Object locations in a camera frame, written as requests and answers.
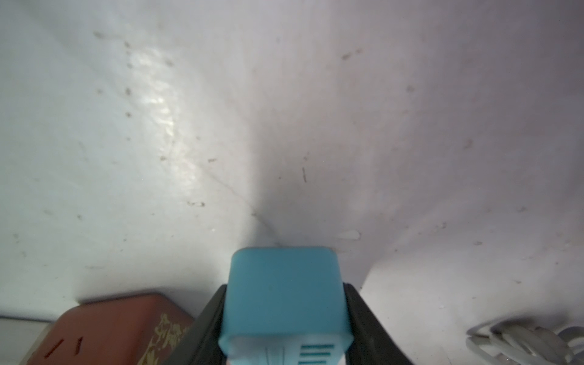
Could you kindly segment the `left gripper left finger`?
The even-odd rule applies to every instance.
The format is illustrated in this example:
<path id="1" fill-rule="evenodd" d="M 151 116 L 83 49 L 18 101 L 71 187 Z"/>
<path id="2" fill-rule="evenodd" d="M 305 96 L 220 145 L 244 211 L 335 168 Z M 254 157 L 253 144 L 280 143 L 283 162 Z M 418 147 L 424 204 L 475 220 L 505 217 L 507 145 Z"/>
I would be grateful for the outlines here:
<path id="1" fill-rule="evenodd" d="M 179 341 L 163 365 L 226 365 L 219 346 L 227 285 L 217 289 L 201 315 Z"/>

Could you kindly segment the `brown cube adapter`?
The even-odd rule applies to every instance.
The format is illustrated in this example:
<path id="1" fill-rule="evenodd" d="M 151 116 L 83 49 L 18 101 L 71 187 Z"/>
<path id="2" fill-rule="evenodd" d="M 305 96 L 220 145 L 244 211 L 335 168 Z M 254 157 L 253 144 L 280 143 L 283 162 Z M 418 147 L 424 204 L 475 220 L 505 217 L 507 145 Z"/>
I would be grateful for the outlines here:
<path id="1" fill-rule="evenodd" d="M 194 318 L 162 294 L 82 304 L 52 325 L 27 364 L 162 364 Z"/>

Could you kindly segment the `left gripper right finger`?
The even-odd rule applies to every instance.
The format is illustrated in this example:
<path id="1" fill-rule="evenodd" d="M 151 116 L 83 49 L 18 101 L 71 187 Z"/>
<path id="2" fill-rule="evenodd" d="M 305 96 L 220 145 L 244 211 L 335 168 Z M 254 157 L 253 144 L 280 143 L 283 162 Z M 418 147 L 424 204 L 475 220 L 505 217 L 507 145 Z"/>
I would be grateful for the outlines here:
<path id="1" fill-rule="evenodd" d="M 354 341 L 345 352 L 351 365 L 412 365 L 391 339 L 357 289 L 344 283 L 345 298 Z"/>

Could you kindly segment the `teal power strip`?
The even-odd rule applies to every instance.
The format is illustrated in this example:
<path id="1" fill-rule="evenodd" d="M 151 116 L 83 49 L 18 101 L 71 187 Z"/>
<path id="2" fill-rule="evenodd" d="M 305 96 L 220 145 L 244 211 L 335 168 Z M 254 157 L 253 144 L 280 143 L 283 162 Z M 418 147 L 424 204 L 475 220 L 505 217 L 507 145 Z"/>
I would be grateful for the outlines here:
<path id="1" fill-rule="evenodd" d="M 337 364 L 354 341 L 337 254 L 326 247 L 234 253 L 220 349 L 230 364 Z"/>

